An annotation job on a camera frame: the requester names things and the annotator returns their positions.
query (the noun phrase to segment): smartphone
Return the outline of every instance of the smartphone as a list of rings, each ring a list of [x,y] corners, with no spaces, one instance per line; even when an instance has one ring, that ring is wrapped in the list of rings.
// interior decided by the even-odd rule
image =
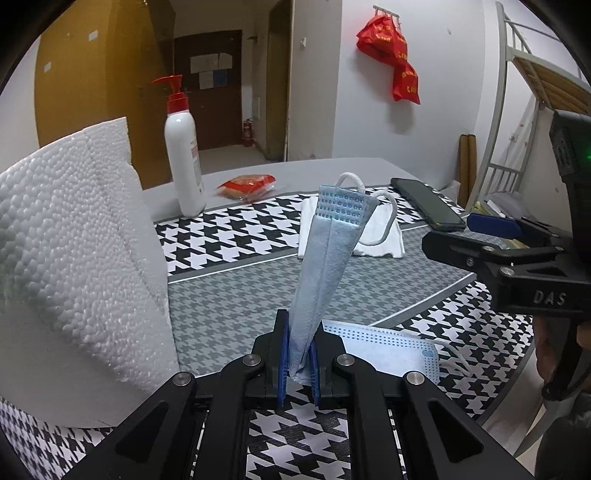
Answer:
[[[422,181],[392,179],[390,185],[419,210],[435,230],[459,232],[466,228],[466,222]]]

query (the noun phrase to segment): blue gripper pad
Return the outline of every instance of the blue gripper pad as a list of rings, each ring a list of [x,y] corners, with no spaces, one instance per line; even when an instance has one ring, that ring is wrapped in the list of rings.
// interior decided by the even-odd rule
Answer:
[[[290,375],[290,324],[285,323],[283,327],[283,339],[281,341],[281,356],[279,358],[279,379],[277,387],[277,404],[283,408],[287,377]]]
[[[318,372],[318,353],[316,352],[316,342],[312,340],[310,344],[310,379],[312,380],[312,397],[314,405],[320,405],[320,378]]]
[[[523,237],[521,228],[519,228],[519,225],[512,218],[500,218],[472,213],[466,223],[470,231],[475,233],[500,236],[501,238],[508,238],[510,240]]]

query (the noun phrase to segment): fire extinguisher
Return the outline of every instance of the fire extinguisher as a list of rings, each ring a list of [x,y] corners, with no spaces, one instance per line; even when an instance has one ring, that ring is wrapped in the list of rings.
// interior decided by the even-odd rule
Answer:
[[[244,120],[242,123],[242,145],[252,147],[255,144],[252,135],[252,119]]]

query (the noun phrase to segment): red snack package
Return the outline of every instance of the red snack package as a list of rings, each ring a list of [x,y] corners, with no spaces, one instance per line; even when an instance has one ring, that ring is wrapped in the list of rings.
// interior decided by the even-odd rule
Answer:
[[[263,196],[274,187],[275,177],[272,175],[240,175],[218,188],[218,193],[236,200],[254,200]]]

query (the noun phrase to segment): red pump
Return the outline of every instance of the red pump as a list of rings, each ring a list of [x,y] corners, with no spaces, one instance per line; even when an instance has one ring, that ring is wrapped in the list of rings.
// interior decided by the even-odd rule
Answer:
[[[153,80],[152,83],[169,83],[173,92],[168,96],[167,111],[171,113],[182,112],[189,110],[189,99],[187,95],[181,91],[182,75],[170,75],[168,77],[161,77]]]

